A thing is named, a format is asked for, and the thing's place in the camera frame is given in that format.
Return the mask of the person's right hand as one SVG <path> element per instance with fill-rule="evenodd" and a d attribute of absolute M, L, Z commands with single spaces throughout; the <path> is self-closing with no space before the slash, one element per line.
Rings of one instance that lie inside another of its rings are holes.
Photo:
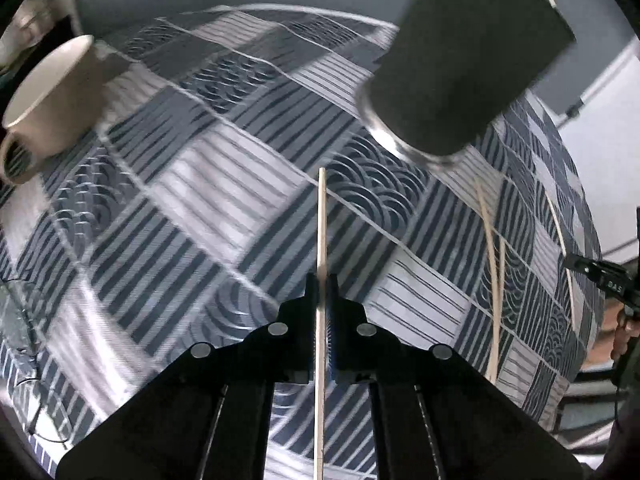
<path fill-rule="evenodd" d="M 611 358 L 614 361 L 617 361 L 621 356 L 623 356 L 628 350 L 631 338 L 638 338 L 639 333 L 639 321 L 626 315 L 624 310 L 620 310 L 617 315 L 616 329 L 614 330 Z"/>

